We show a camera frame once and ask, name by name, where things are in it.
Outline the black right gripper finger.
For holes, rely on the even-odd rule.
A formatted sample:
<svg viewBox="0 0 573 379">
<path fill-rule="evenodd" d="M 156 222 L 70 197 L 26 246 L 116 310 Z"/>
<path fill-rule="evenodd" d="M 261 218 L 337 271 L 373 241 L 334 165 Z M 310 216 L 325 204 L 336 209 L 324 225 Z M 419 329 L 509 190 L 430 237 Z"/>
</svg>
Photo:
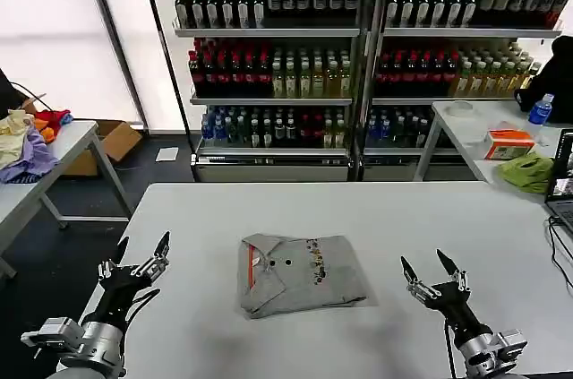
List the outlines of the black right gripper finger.
<svg viewBox="0 0 573 379">
<path fill-rule="evenodd" d="M 439 297 L 439 291 L 433 287 L 425 285 L 416 275 L 413 267 L 404 257 L 400 257 L 402 264 L 403 274 L 407 282 L 407 290 L 412 294 L 414 298 L 418 301 L 430 301 L 436 300 Z"/>
<path fill-rule="evenodd" d="M 437 255 L 443 268 L 449 275 L 450 280 L 458 285 L 458 290 L 461 292 L 469 292 L 470 288 L 467 285 L 466 272 L 460 270 L 454 261 L 446 254 L 444 254 L 440 249 L 437 250 Z"/>
</svg>

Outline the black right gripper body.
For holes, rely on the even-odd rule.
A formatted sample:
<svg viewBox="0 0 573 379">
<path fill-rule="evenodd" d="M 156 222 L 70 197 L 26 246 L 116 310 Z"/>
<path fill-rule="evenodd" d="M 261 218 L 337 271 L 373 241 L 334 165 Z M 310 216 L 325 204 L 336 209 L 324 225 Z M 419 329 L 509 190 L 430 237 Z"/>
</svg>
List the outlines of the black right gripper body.
<svg viewBox="0 0 573 379">
<path fill-rule="evenodd" d="M 469 290 L 460 291 L 458 284 L 453 281 L 432 285 L 432 289 L 440 295 L 430 298 L 424 304 L 444 316 L 454 332 L 455 343 L 466 343 L 486 333 L 486 325 L 479 322 L 467 304 L 471 294 Z"/>
</svg>

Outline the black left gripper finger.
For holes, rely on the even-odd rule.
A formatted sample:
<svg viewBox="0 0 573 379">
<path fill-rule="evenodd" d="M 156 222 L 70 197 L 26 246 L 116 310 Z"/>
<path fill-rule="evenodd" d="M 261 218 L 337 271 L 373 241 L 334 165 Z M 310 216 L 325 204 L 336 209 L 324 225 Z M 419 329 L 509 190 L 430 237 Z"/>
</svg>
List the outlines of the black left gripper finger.
<svg viewBox="0 0 573 379">
<path fill-rule="evenodd" d="M 167 231 L 159 240 L 153 255 L 133 270 L 137 278 L 157 279 L 169 265 L 167 254 L 169 252 L 170 232 Z"/>
<path fill-rule="evenodd" d="M 101 262 L 98 265 L 98 278 L 100 280 L 105 280 L 112 276 L 113 270 L 117 267 L 117 265 L 122 261 L 124 257 L 128 243 L 129 243 L 129 237 L 122 238 L 119 244 L 117 245 L 115 252 L 111 255 L 111 257 Z"/>
</svg>

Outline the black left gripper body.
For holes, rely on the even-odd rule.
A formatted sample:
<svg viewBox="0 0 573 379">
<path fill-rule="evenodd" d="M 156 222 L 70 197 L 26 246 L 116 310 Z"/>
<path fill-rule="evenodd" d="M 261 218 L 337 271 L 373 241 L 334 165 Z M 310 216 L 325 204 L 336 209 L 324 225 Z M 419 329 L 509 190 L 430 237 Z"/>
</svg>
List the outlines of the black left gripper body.
<svg viewBox="0 0 573 379">
<path fill-rule="evenodd" d="M 125 321 L 135 295 L 143 288 L 136 265 L 115 267 L 100 285 L 104 294 L 96 308 L 97 321 Z"/>
</svg>

